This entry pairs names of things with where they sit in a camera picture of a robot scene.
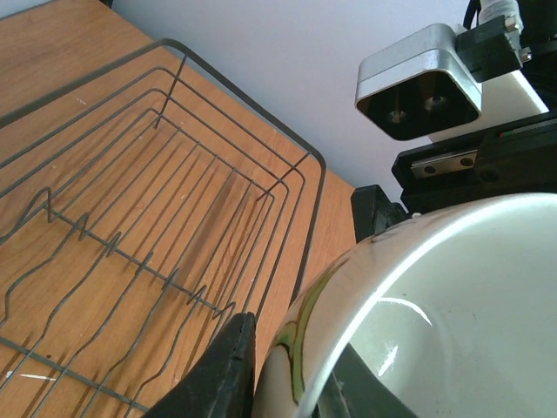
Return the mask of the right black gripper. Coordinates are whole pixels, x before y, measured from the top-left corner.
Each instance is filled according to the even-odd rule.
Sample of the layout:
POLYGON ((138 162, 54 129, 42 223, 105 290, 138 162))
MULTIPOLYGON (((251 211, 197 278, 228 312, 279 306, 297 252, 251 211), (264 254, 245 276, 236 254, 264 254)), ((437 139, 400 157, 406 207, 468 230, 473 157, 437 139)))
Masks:
POLYGON ((521 192, 556 191, 556 119, 528 117, 401 152, 392 174, 402 188, 392 202, 379 185, 351 196, 355 238, 439 209, 521 192))

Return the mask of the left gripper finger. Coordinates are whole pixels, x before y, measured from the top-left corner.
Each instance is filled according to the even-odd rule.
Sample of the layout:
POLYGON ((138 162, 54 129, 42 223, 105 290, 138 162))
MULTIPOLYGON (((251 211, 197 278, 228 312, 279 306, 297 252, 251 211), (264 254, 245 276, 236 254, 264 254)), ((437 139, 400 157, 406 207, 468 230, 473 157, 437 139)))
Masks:
POLYGON ((237 313, 179 384, 147 417, 249 417, 255 386, 256 321, 237 313))

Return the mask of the white floral bowl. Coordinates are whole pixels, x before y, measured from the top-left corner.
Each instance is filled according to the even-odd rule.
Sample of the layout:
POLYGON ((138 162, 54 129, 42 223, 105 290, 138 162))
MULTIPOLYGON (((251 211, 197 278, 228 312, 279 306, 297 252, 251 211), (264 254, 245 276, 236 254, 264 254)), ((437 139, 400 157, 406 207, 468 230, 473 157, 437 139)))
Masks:
POLYGON ((553 417, 556 197, 405 220, 339 256, 289 307, 255 417, 553 417))

